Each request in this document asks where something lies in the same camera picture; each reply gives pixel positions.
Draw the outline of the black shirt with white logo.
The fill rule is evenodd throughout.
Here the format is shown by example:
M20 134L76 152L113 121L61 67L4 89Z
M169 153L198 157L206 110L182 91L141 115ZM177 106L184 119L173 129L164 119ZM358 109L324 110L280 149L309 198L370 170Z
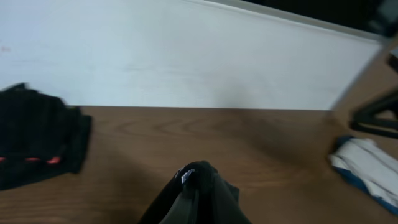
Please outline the black shirt with white logo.
M141 224L251 224L239 207L239 189L208 161L179 169L139 220Z

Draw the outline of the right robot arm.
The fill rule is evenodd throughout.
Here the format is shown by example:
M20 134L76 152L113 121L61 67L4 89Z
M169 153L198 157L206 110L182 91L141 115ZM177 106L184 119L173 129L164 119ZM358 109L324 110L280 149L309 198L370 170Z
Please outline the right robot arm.
M385 111L390 111L394 117L392 119L378 117ZM357 108L348 124L354 131L397 139L397 87Z

